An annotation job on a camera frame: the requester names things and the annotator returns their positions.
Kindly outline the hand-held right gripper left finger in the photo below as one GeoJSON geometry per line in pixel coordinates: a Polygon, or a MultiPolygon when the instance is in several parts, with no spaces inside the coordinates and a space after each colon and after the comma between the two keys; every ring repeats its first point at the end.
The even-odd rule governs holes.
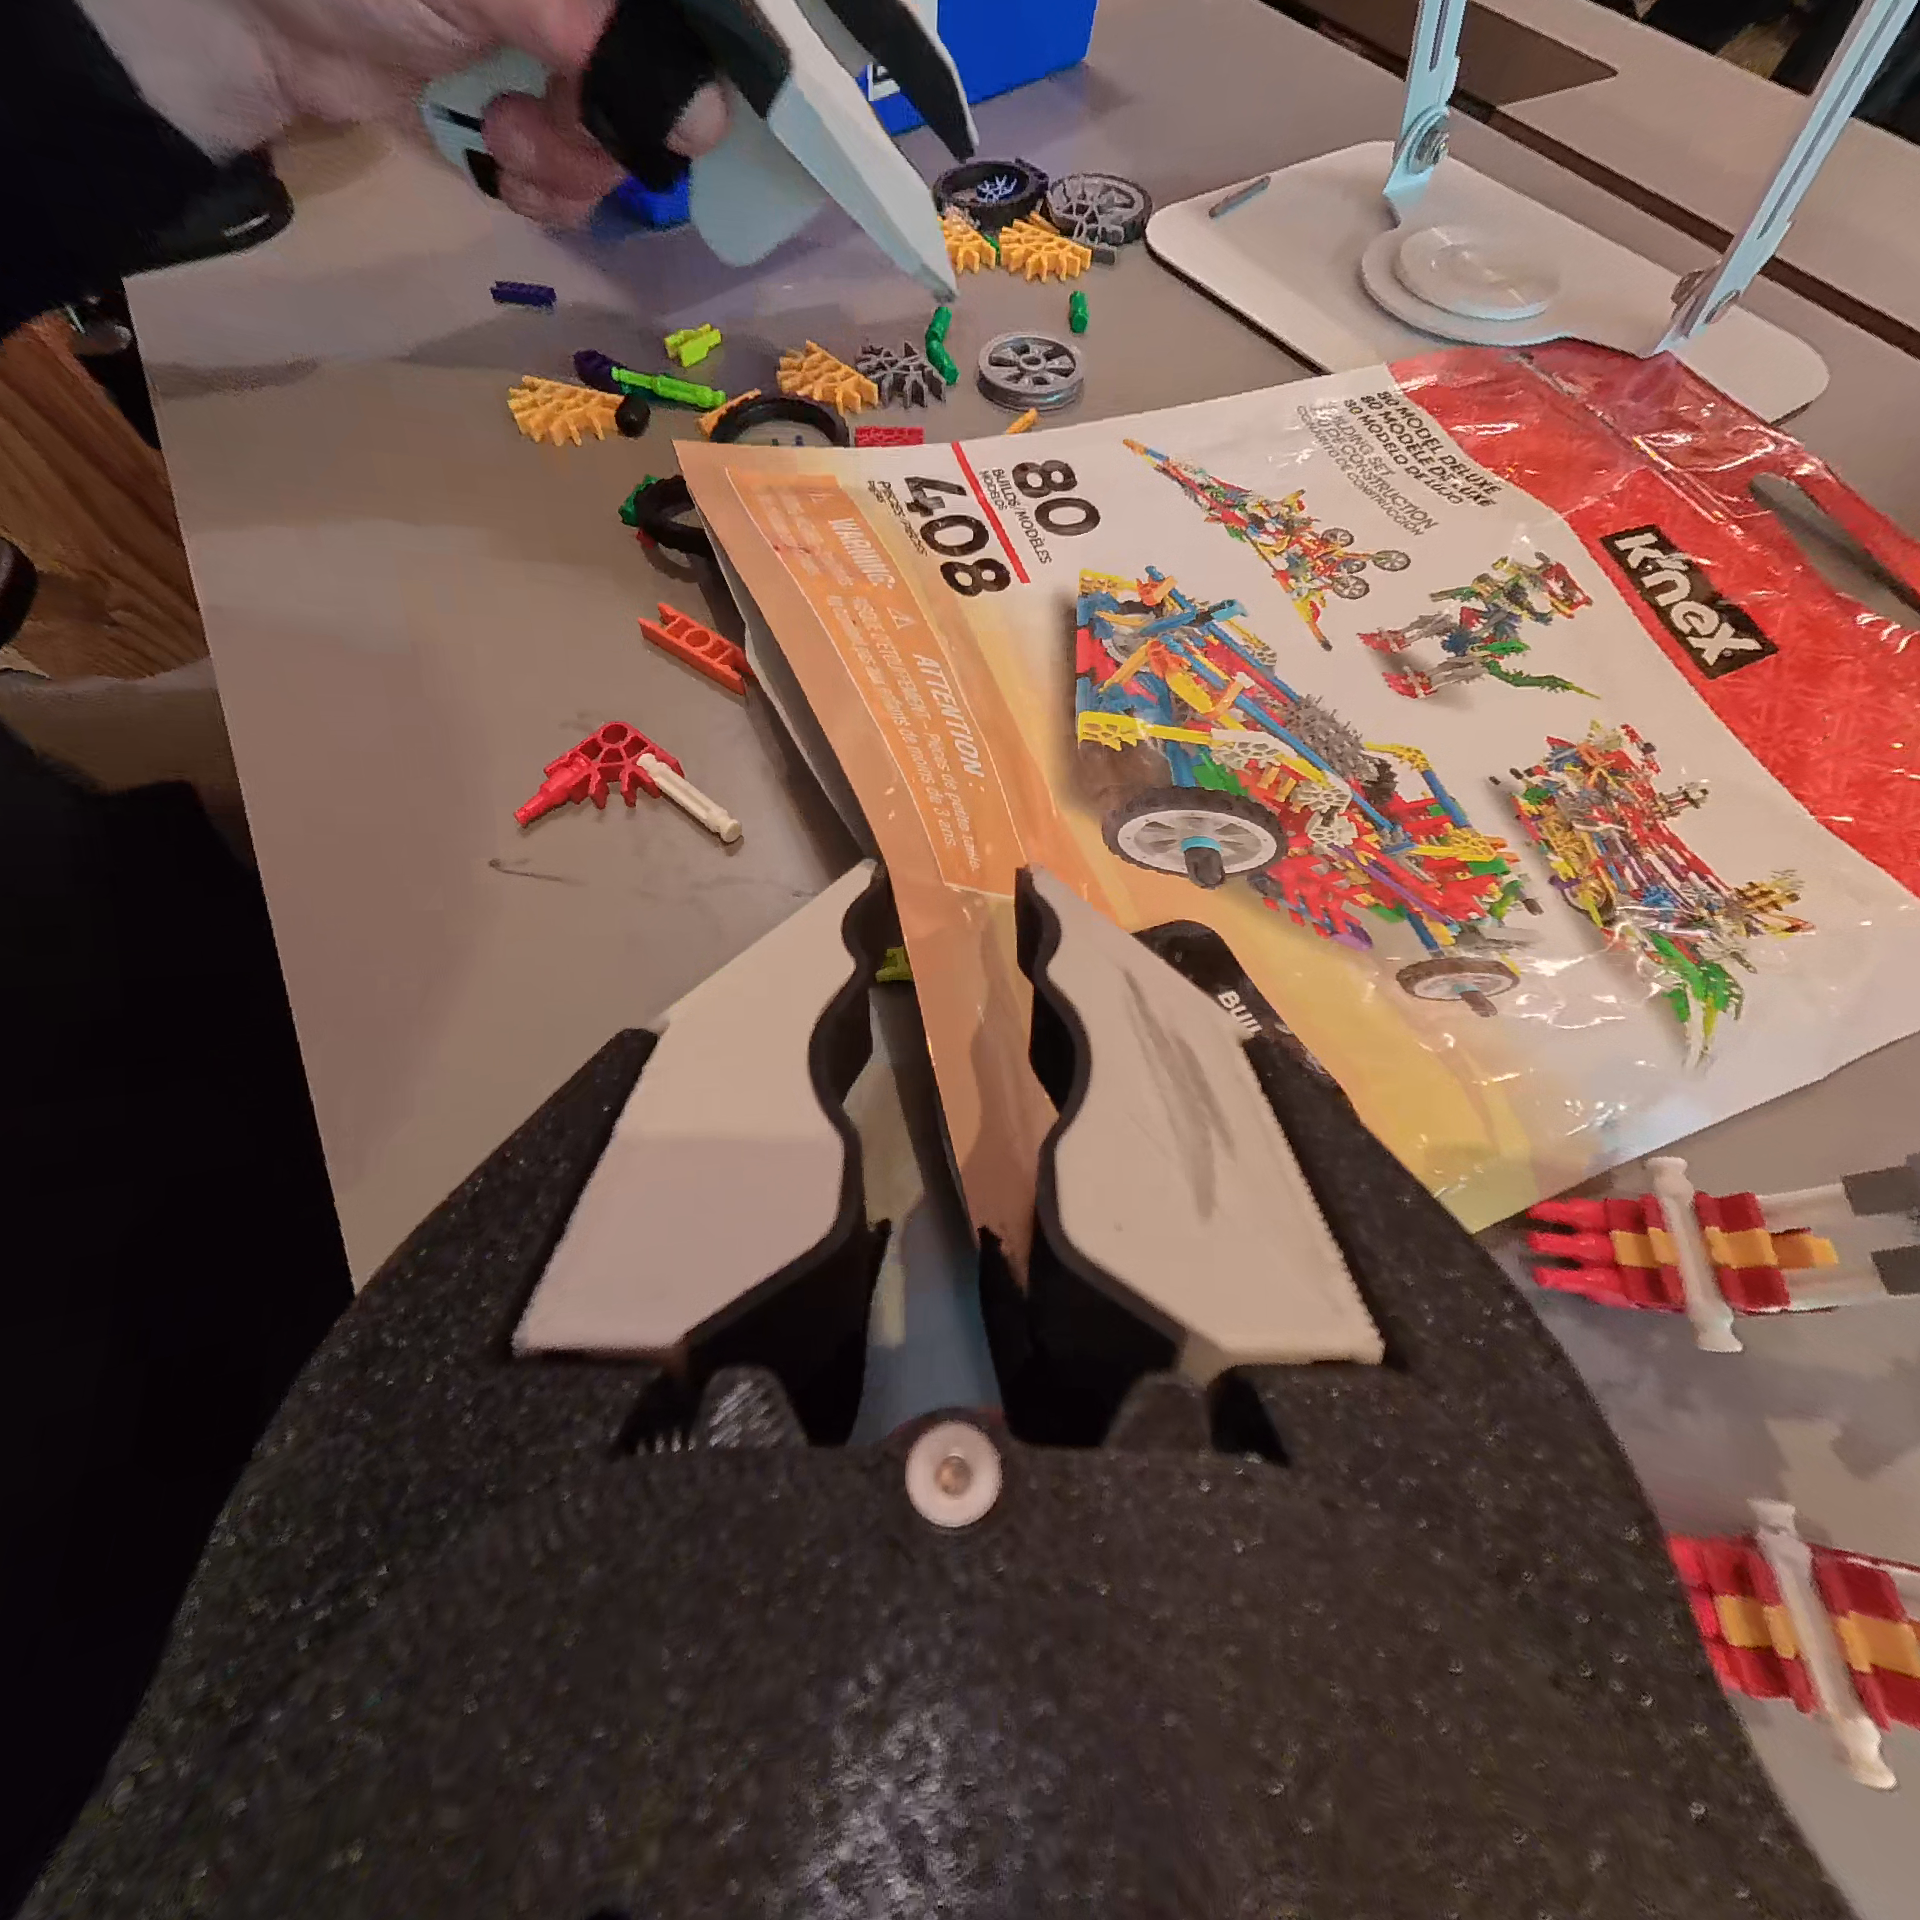
{"type": "Polygon", "coordinates": [[[853,1430],[886,1228],[847,1094],[893,931],[862,860],[658,1016],[517,1360],[647,1360],[690,1397],[759,1366],[805,1432],[853,1430]]]}

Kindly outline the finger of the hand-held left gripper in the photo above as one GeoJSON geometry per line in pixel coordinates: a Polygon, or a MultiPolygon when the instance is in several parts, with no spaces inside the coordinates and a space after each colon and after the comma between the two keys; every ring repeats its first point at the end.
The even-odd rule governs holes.
{"type": "Polygon", "coordinates": [[[847,3],[847,30],[897,85],[953,159],[976,155],[976,123],[962,78],[940,34],[906,3],[847,3]]]}
{"type": "Polygon", "coordinates": [[[904,96],[856,45],[847,3],[764,5],[791,26],[796,61],[766,110],[734,98],[726,134],[690,165],[694,232],[719,261],[744,268],[837,205],[922,290],[953,296],[941,214],[880,123],[868,70],[877,68],[904,96]]]}

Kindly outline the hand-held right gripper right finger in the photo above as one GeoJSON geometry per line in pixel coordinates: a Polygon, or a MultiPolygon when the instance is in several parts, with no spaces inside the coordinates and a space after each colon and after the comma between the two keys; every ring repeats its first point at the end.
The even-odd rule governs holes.
{"type": "Polygon", "coordinates": [[[1015,882],[1029,1064],[1050,1106],[1024,1279],[981,1266],[1008,1423],[1105,1432],[1149,1379],[1384,1360],[1272,1100],[1292,1059],[1044,869],[1015,882]]]}

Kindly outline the blue plastic bin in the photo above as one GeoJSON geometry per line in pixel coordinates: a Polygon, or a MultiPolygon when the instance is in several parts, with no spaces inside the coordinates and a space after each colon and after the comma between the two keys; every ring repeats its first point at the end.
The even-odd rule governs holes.
{"type": "MultiPolygon", "coordinates": [[[[1087,54],[1096,3],[914,3],[954,61],[970,104],[1046,79],[1087,54]]],[[[628,224],[665,231],[688,224],[688,159],[665,186],[624,176],[607,196],[628,224]]]]}

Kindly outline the printed toy packaging bag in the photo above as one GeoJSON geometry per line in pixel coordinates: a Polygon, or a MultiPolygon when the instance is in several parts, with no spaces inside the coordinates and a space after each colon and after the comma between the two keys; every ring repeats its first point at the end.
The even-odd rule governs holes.
{"type": "Polygon", "coordinates": [[[1386,367],[680,469],[886,864],[970,1219],[1018,869],[1192,922],[1470,1228],[1916,1035],[1916,539],[1684,365],[1386,367]]]}

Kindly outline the person's left hand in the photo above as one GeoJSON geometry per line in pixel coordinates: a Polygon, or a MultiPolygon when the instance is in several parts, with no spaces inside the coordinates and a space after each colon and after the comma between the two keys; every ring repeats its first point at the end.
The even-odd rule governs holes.
{"type": "Polygon", "coordinates": [[[479,136],[498,196],[544,227],[586,221],[624,176],[580,116],[580,79],[610,15],[607,3],[250,5],[281,107],[293,116],[367,122],[485,58],[538,61],[544,88],[493,96],[479,136]]]}

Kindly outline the large yellow connector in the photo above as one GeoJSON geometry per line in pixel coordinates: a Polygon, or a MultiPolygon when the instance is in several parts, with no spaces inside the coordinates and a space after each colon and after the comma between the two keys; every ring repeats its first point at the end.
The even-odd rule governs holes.
{"type": "Polygon", "coordinates": [[[776,387],[784,398],[813,402],[840,418],[880,408],[877,381],[817,342],[778,354],[776,387]]]}
{"type": "Polygon", "coordinates": [[[576,447],[618,435],[617,396],[553,376],[525,375],[510,389],[506,406],[519,435],[532,444],[576,447]]]}

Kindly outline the grey wheel with black tire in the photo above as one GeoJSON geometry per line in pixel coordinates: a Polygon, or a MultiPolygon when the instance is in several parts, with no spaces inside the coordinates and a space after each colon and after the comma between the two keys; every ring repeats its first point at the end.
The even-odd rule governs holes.
{"type": "Polygon", "coordinates": [[[1143,243],[1154,200],[1126,176],[1079,172],[1046,183],[1042,211],[1079,247],[1118,252],[1143,243]]]}

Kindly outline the grey wheel hub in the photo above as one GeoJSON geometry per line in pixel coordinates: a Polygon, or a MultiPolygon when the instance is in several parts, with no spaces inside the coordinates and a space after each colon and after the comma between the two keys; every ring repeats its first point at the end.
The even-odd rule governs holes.
{"type": "Polygon", "coordinates": [[[991,335],[976,357],[976,387],[985,400],[1013,414],[1057,414],[1086,389],[1086,357],[1074,339],[1008,328],[991,335]]]}

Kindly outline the white short rod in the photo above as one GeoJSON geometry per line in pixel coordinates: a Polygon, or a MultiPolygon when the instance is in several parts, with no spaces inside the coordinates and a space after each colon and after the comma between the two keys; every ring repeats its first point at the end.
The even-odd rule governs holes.
{"type": "Polygon", "coordinates": [[[698,787],[686,780],[684,770],[674,764],[668,764],[658,754],[642,754],[640,767],[663,798],[676,804],[693,823],[704,827],[722,846],[736,846],[740,842],[738,819],[725,804],[711,799],[698,787]]]}

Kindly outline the red corner connector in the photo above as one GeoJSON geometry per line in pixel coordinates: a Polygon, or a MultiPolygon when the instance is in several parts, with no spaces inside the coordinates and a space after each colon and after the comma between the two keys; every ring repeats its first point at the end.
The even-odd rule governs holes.
{"type": "Polygon", "coordinates": [[[679,764],[658,749],[658,744],[642,731],[624,722],[607,722],[589,734],[572,759],[578,764],[578,803],[589,803],[593,810],[605,810],[610,798],[621,798],[631,810],[638,798],[658,799],[663,795],[653,764],[676,772],[679,764]]]}

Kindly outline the red yellow rod assembly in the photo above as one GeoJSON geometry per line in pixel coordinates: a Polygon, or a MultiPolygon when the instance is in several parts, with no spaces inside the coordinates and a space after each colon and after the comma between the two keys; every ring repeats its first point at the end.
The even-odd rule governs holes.
{"type": "Polygon", "coordinates": [[[1686,1318],[1704,1352],[1749,1320],[1916,1301],[1918,1159],[1790,1190],[1704,1190],[1678,1156],[1644,1190],[1554,1197],[1525,1213],[1544,1290],[1686,1318]]]}
{"type": "Polygon", "coordinates": [[[1817,1720],[1860,1788],[1893,1791],[1887,1734],[1918,1727],[1918,1565],[1822,1543],[1785,1500],[1663,1547],[1721,1688],[1817,1720]]]}

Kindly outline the orange ladder connector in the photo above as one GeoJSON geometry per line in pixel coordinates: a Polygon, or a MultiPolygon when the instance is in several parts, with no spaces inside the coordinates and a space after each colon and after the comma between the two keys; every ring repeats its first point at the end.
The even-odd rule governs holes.
{"type": "Polygon", "coordinates": [[[636,624],[658,651],[680,660],[708,683],[744,698],[751,662],[740,642],[665,600],[658,603],[655,615],[638,615],[636,624]]]}

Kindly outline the round clear suction disc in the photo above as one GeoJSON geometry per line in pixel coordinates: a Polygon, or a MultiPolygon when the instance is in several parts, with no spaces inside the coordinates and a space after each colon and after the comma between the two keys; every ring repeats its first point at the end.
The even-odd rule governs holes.
{"type": "Polygon", "coordinates": [[[1362,252],[1360,284],[1390,317],[1438,341],[1525,347],[1564,334],[1554,263],[1474,227],[1386,231],[1362,252]]]}

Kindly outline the person's dark clothing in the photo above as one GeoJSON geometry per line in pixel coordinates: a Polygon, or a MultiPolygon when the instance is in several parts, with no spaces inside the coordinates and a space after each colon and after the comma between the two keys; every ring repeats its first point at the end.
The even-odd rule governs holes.
{"type": "Polygon", "coordinates": [[[12,1915],[351,1279],[268,906],[192,787],[5,731],[1,988],[12,1915]]]}

